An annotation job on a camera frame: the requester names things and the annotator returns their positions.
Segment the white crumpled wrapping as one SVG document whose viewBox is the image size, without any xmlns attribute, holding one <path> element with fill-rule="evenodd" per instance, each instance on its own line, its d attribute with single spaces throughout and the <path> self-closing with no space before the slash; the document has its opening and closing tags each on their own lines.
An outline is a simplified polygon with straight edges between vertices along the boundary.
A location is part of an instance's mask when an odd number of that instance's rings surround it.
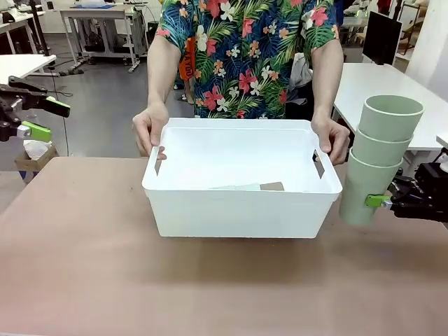
<svg viewBox="0 0 448 336">
<path fill-rule="evenodd" d="M 24 140 L 23 146 L 31 160 L 38 160 L 50 149 L 52 141 Z"/>
</svg>

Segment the person's right forearm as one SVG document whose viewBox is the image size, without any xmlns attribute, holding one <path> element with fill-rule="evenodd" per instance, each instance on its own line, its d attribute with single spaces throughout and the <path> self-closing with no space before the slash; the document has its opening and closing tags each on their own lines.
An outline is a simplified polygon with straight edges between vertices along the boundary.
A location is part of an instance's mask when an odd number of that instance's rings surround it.
<svg viewBox="0 0 448 336">
<path fill-rule="evenodd" d="M 157 50 L 148 55 L 148 108 L 164 105 L 170 91 L 180 60 L 180 52 Z"/>
</svg>

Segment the white table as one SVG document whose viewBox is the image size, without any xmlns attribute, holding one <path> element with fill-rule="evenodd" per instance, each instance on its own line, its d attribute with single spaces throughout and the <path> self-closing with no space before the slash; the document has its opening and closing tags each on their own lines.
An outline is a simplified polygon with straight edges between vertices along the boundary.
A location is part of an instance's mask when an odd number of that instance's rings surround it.
<svg viewBox="0 0 448 336">
<path fill-rule="evenodd" d="M 375 95 L 399 95 L 423 104 L 408 155 L 413 163 L 430 162 L 440 152 L 436 136 L 448 132 L 448 102 L 390 65 L 345 63 L 335 109 L 355 131 L 364 101 Z"/>
<path fill-rule="evenodd" d="M 41 70 L 56 59 L 56 55 L 0 55 L 0 84 L 7 84 L 9 76 L 24 78 L 35 71 Z"/>
</svg>

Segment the white plastic basket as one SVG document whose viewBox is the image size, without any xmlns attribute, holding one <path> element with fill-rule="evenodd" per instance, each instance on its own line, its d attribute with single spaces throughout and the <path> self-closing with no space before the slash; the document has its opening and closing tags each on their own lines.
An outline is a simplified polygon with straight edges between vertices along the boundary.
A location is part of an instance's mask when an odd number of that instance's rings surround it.
<svg viewBox="0 0 448 336">
<path fill-rule="evenodd" d="M 342 191 L 310 122 L 283 119 L 172 118 L 142 186 L 163 237 L 312 239 Z"/>
</svg>

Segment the brown cardboard box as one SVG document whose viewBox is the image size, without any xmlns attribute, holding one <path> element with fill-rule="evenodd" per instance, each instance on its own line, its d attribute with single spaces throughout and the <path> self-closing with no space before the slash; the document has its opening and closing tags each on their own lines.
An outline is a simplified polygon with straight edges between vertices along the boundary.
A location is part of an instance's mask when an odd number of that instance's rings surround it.
<svg viewBox="0 0 448 336">
<path fill-rule="evenodd" d="M 24 150 L 15 158 L 15 165 L 24 183 L 28 184 L 37 174 L 51 161 L 59 156 L 56 147 L 53 145 L 38 160 L 31 160 Z"/>
</svg>

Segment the person's left forearm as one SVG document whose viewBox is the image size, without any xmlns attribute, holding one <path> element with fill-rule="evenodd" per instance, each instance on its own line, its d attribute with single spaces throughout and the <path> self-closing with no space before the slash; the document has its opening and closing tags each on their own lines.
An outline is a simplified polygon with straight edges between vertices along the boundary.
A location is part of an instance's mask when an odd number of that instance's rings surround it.
<svg viewBox="0 0 448 336">
<path fill-rule="evenodd" d="M 331 40 L 311 54 L 315 120 L 330 118 L 342 77 L 344 56 L 338 40 Z"/>
</svg>

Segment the black monitor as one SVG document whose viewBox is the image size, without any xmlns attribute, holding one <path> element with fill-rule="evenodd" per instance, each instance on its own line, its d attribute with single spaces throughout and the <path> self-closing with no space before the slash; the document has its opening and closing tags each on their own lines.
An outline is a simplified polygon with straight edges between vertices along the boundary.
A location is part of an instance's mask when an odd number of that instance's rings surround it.
<svg viewBox="0 0 448 336">
<path fill-rule="evenodd" d="M 377 65 L 392 65 L 402 32 L 402 23 L 380 13 L 368 18 L 363 56 Z"/>
</svg>

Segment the grey white garment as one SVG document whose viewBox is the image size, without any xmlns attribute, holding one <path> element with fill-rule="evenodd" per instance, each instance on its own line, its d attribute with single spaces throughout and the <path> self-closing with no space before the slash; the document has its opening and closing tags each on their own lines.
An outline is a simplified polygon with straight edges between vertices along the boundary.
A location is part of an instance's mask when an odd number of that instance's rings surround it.
<svg viewBox="0 0 448 336">
<path fill-rule="evenodd" d="M 305 55 L 301 52 L 297 52 L 293 59 L 286 102 L 291 102 L 297 105 L 304 104 L 307 101 L 305 97 L 305 89 L 311 83 L 312 70 L 309 69 Z"/>
</svg>

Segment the white metal frame desk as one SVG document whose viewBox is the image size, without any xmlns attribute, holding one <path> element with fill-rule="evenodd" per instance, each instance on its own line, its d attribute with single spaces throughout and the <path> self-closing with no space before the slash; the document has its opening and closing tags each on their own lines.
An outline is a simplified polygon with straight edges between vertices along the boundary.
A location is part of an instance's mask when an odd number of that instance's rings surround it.
<svg viewBox="0 0 448 336">
<path fill-rule="evenodd" d="M 140 59 L 147 55 L 146 22 L 143 13 L 135 6 L 119 3 L 110 8 L 68 7 L 60 9 L 59 14 L 73 59 L 73 69 L 77 69 L 94 57 L 105 57 L 122 59 L 129 65 L 128 72 L 133 73 L 140 65 Z M 113 37 L 118 33 L 111 25 L 117 20 L 124 24 L 125 42 L 115 47 Z M 103 45 L 99 51 L 85 49 L 87 26 L 90 23 L 99 25 L 99 37 Z"/>
</svg>

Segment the person in floral shirt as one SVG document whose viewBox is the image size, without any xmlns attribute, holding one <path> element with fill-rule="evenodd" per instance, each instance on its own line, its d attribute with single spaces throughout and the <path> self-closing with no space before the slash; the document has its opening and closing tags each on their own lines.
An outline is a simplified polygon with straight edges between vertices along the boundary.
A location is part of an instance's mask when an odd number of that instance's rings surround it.
<svg viewBox="0 0 448 336">
<path fill-rule="evenodd" d="M 337 38 L 333 0 L 163 0 L 157 34 L 195 41 L 197 118 L 283 118 L 296 53 Z"/>
</svg>

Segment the person's left hand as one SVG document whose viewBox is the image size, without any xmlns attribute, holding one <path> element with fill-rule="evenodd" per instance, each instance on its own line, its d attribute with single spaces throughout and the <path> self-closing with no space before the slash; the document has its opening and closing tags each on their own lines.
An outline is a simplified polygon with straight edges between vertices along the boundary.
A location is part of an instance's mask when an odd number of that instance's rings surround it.
<svg viewBox="0 0 448 336">
<path fill-rule="evenodd" d="M 350 131 L 320 112 L 314 113 L 311 128 L 318 136 L 320 149 L 328 154 L 332 164 L 343 164 L 349 149 Z"/>
</svg>

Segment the black stand pole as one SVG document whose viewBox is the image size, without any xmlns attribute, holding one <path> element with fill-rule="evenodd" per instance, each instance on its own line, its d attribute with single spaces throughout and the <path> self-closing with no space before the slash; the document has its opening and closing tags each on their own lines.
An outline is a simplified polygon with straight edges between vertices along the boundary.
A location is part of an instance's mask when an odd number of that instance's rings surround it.
<svg viewBox="0 0 448 336">
<path fill-rule="evenodd" d="M 32 12 L 33 19 L 34 19 L 34 26 L 35 26 L 36 32 L 38 34 L 38 39 L 39 39 L 39 42 L 40 42 L 41 49 L 42 49 L 43 54 L 45 56 L 49 56 L 50 54 L 49 54 L 49 50 L 48 50 L 48 47 L 47 47 L 47 44 L 46 44 L 46 40 L 45 40 L 44 35 L 43 35 L 43 31 L 42 31 L 41 25 L 40 25 L 40 21 L 39 21 L 38 12 L 37 12 L 37 9 L 36 9 L 35 0 L 29 0 L 29 6 L 31 7 L 31 12 Z"/>
</svg>

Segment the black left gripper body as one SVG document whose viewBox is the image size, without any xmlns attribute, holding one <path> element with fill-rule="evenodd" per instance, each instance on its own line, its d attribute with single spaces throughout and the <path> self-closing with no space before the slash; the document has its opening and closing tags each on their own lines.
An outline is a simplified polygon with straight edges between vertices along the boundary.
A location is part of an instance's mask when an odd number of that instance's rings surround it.
<svg viewBox="0 0 448 336">
<path fill-rule="evenodd" d="M 0 123 L 20 123 L 23 100 L 13 89 L 0 84 Z"/>
</svg>

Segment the mannequin yellow jacket orange shorts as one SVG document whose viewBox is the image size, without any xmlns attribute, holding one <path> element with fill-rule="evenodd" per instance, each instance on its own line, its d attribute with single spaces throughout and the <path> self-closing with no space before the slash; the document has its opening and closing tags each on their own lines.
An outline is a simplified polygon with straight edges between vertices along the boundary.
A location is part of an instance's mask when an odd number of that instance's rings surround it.
<svg viewBox="0 0 448 336">
<path fill-rule="evenodd" d="M 190 37 L 185 42 L 185 55 L 182 56 L 178 66 L 180 79 L 183 81 L 184 98 L 193 105 L 193 90 L 191 88 L 192 78 L 195 72 L 195 38 Z"/>
</svg>

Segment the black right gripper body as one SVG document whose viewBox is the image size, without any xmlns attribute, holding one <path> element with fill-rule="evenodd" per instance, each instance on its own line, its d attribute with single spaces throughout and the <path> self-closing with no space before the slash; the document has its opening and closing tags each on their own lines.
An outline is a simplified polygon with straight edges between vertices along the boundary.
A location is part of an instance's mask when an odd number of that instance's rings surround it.
<svg viewBox="0 0 448 336">
<path fill-rule="evenodd" d="M 420 164 L 414 177 L 423 192 L 417 208 L 420 218 L 448 223 L 448 173 L 440 163 L 430 162 Z"/>
</svg>

